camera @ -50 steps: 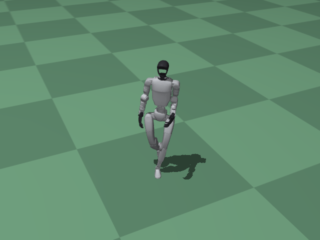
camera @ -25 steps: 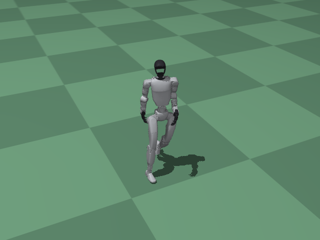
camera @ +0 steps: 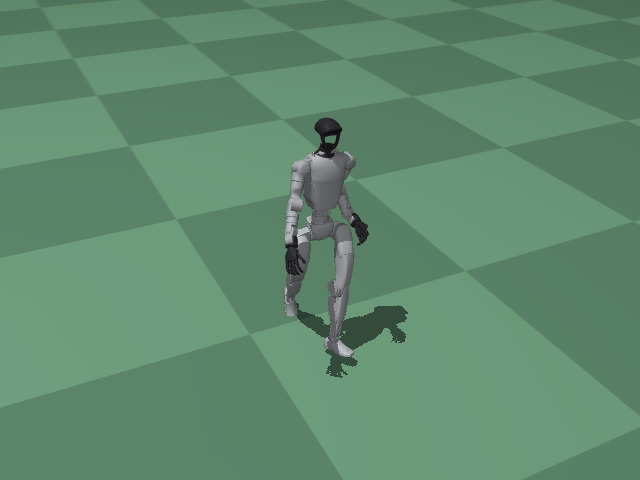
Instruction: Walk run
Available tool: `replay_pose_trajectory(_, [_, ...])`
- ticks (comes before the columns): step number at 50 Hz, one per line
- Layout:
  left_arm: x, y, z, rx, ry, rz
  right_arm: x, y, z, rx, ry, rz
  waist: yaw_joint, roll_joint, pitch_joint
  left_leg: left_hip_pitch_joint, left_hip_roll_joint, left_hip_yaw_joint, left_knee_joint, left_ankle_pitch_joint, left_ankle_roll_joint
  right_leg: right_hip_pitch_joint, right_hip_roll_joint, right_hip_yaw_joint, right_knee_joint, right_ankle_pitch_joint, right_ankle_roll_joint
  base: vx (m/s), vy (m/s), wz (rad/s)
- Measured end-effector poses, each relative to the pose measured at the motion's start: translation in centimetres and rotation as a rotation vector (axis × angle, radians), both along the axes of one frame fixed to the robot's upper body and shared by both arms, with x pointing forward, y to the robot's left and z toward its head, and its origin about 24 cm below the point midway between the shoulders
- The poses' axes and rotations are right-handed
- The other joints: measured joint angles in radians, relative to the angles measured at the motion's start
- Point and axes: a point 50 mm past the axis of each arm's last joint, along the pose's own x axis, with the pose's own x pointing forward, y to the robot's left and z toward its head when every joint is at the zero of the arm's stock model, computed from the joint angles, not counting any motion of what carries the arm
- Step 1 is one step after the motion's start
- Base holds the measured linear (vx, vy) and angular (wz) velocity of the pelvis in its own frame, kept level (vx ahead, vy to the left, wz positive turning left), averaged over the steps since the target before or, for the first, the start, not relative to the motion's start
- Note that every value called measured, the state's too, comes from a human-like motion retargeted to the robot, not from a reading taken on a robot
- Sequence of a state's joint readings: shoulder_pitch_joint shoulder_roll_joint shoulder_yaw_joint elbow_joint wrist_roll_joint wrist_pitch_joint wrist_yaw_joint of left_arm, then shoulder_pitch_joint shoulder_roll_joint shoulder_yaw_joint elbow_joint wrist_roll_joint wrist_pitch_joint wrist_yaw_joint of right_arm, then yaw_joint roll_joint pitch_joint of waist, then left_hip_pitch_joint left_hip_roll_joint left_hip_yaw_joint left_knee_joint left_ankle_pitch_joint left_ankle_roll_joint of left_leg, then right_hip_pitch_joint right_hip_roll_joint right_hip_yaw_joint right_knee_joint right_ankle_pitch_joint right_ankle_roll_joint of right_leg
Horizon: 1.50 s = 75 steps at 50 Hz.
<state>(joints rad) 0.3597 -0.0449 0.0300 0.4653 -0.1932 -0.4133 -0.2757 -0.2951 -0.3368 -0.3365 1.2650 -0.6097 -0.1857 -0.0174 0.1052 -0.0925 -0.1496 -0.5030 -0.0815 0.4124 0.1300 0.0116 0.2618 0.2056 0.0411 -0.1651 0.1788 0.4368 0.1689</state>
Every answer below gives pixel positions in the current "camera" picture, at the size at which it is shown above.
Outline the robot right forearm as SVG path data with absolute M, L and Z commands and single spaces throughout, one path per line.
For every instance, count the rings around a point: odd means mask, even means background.
M 288 200 L 287 209 L 286 209 L 286 227 L 284 230 L 285 233 L 285 243 L 290 244 L 293 243 L 293 236 L 297 237 L 298 234 L 298 219 L 299 214 L 296 211 L 291 211 L 292 198 Z M 298 239 L 298 238 L 297 238 Z

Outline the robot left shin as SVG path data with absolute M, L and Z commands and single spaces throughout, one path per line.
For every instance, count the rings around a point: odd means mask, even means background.
M 335 343 L 339 340 L 342 323 L 345 318 L 349 297 L 349 288 L 346 287 L 342 296 L 328 297 L 328 312 L 330 317 L 330 342 Z M 339 332 L 339 334 L 338 334 Z M 338 335 L 338 339 L 337 339 Z M 332 339 L 332 340 L 331 340 Z

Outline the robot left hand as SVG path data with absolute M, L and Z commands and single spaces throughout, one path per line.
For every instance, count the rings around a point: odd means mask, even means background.
M 361 219 L 356 213 L 352 213 L 352 216 L 354 217 L 354 220 L 350 225 L 351 227 L 355 227 L 356 235 L 359 238 L 359 243 L 357 245 L 361 245 L 363 242 L 365 242 L 367 236 L 369 235 L 368 231 L 366 230 L 366 228 L 368 228 L 368 225 L 361 222 Z

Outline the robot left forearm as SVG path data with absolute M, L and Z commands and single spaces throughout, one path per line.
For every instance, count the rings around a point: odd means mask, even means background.
M 354 217 L 352 216 L 352 213 L 355 213 L 353 211 L 353 209 L 351 208 L 351 205 L 348 201 L 348 195 L 347 195 L 347 191 L 345 191 L 344 194 L 341 194 L 340 199 L 338 201 L 338 205 L 340 207 L 341 210 L 341 214 L 343 216 L 343 218 L 345 218 L 350 224 L 353 222 Z

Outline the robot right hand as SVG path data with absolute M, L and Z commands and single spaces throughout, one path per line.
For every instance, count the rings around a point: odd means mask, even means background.
M 285 243 L 286 244 L 286 243 Z M 302 260 L 302 262 L 304 264 L 306 264 L 306 261 L 303 259 L 303 257 L 298 253 L 298 249 L 296 249 L 298 247 L 298 239 L 297 237 L 294 235 L 293 236 L 293 243 L 287 244 L 286 248 L 288 249 L 286 252 L 286 256 L 285 256 L 285 261 L 286 261 L 286 271 L 289 274 L 293 274 L 293 275 L 300 275 L 300 273 L 298 273 L 297 269 L 301 272 L 304 273 L 304 271 L 300 268 L 299 266 L 299 262 L 298 259 L 300 258 Z M 295 265 L 296 263 L 296 265 Z M 293 268 L 292 268 L 293 266 Z M 297 269 L 296 269 L 297 267 Z M 290 270 L 289 270 L 290 269 Z M 295 273 L 294 273 L 294 271 Z

